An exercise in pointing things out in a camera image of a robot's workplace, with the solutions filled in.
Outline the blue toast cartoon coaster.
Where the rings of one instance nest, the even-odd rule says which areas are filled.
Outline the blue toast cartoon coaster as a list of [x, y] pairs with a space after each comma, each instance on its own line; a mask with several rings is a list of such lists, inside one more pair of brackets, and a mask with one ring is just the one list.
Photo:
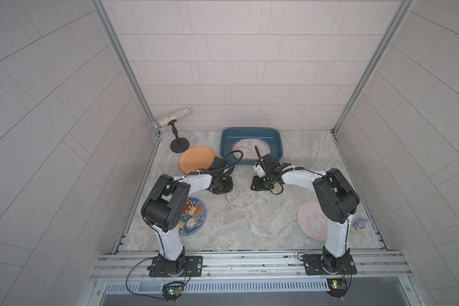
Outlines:
[[180, 236], [195, 234], [200, 230], [207, 220], [207, 206], [196, 197], [188, 197], [186, 205], [178, 222], [178, 231]]

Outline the white doodle flower coaster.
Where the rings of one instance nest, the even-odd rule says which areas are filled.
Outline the white doodle flower coaster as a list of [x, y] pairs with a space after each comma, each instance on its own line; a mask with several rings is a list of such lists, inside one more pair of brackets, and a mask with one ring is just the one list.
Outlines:
[[241, 150], [243, 152], [243, 160], [256, 160], [258, 159], [258, 154], [255, 147], [259, 150], [260, 156], [271, 153], [270, 145], [260, 138], [243, 138], [238, 140], [232, 145], [232, 150]]

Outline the white butterfly doodle coaster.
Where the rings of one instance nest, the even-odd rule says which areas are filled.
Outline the white butterfly doodle coaster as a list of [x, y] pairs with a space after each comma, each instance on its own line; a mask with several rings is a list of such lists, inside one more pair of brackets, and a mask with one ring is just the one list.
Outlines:
[[247, 207], [256, 200], [256, 191], [251, 189], [251, 175], [236, 175], [232, 177], [233, 189], [226, 194], [228, 203], [234, 207]]

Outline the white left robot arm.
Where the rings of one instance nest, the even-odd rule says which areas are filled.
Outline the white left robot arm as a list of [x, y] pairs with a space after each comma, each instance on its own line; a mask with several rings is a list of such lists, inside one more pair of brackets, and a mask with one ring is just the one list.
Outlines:
[[231, 174], [235, 165], [216, 157], [208, 169], [200, 168], [179, 178], [166, 174], [158, 178], [140, 211], [144, 222], [158, 236], [156, 269], [172, 275], [183, 271], [186, 252], [178, 224], [186, 209], [186, 201], [189, 195], [203, 190], [215, 195], [229, 193], [233, 189]]

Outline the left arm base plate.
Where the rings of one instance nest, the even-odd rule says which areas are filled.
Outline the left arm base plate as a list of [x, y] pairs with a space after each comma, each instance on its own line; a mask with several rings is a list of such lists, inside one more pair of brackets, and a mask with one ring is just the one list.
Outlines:
[[170, 261], [159, 254], [147, 270], [150, 277], [200, 277], [202, 266], [202, 256], [182, 254], [179, 259]]

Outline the orange round coaster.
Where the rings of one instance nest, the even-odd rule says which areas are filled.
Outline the orange round coaster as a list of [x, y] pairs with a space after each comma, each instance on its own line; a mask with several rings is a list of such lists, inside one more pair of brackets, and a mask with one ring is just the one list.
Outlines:
[[178, 166], [181, 172], [187, 175], [201, 168], [207, 169], [213, 164], [215, 157], [215, 152], [209, 147], [201, 145], [190, 147], [180, 156]]

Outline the pink unicorn round coaster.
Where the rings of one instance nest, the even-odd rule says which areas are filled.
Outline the pink unicorn round coaster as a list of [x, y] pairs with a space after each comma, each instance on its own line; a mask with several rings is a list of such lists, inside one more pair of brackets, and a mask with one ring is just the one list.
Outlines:
[[327, 240], [328, 218], [318, 202], [311, 201], [301, 205], [297, 212], [297, 221], [300, 229], [309, 238], [322, 242]]

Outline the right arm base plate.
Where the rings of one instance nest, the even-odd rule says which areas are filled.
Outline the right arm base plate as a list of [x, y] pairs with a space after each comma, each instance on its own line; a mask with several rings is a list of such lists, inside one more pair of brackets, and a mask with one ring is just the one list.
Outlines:
[[307, 275], [356, 275], [358, 273], [349, 252], [339, 258], [331, 254], [304, 254], [301, 260]]

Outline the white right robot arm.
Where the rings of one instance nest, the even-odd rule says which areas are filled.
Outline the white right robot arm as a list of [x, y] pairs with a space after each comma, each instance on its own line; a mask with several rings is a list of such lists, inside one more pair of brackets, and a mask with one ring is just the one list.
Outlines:
[[253, 191], [271, 191], [275, 184], [285, 184], [313, 189], [325, 217], [328, 234], [321, 256], [321, 266], [328, 274], [352, 274], [352, 257], [349, 248], [349, 228], [360, 198], [342, 172], [332, 168], [315, 172], [289, 163], [281, 164], [270, 154], [258, 155], [253, 166]]

